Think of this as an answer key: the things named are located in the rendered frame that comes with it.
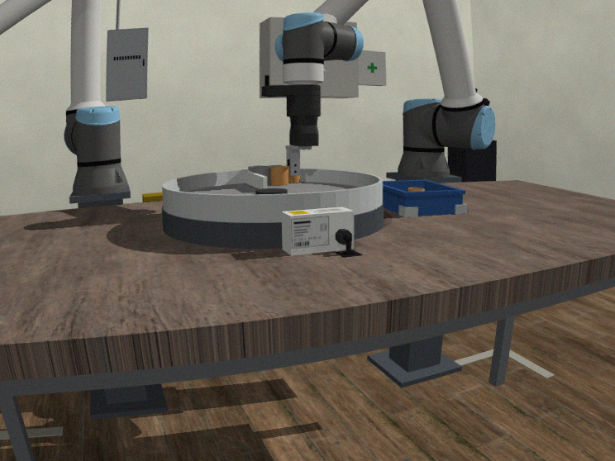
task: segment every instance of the black box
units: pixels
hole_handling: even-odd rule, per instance
[[[495,181],[497,141],[487,149],[454,149],[449,147],[448,164],[451,174],[461,176],[465,183],[471,181]]]

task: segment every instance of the robotic arm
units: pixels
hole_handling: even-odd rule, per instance
[[[291,117],[289,158],[298,174],[299,149],[318,145],[320,87],[324,61],[352,60],[363,50],[363,36],[345,24],[367,0],[326,0],[314,13],[284,18],[276,52],[284,62],[284,82],[264,86],[263,96],[286,96]],[[495,115],[474,88],[455,0],[423,0],[440,70],[443,99],[415,99],[403,105],[403,157],[398,173],[405,178],[448,176],[444,146],[486,149],[495,133]]]

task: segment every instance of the blue plastic crate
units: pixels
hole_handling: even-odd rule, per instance
[[[408,214],[400,206],[418,207],[419,216],[454,215],[455,206],[464,202],[464,190],[426,179],[383,181],[383,186],[384,208],[402,216],[411,216],[412,212]],[[408,188],[425,188],[425,192],[408,192]]]

